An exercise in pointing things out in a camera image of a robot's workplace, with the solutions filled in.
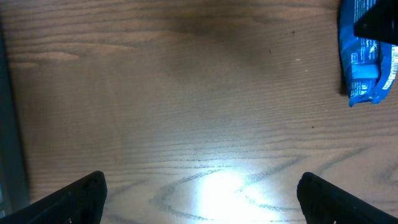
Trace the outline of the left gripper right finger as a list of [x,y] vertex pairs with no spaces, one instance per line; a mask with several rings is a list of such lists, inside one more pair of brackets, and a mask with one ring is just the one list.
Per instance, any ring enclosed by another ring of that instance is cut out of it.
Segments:
[[297,199],[307,224],[397,224],[396,217],[311,172],[302,175]]

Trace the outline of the blue snack packet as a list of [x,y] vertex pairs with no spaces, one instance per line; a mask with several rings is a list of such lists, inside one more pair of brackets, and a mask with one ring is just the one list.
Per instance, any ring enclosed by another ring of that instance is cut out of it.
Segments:
[[354,23],[380,0],[342,0],[338,11],[338,46],[350,107],[380,103],[397,75],[397,45],[354,35]]

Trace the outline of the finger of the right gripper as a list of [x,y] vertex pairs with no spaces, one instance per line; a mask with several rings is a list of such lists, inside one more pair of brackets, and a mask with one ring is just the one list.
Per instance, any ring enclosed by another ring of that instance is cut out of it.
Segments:
[[354,23],[354,35],[397,45],[397,0],[380,0]]

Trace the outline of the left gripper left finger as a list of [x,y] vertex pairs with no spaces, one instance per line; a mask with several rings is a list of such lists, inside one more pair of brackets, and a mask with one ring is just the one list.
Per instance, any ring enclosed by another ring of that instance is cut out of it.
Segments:
[[97,170],[1,218],[1,224],[100,224],[107,192],[104,173]]

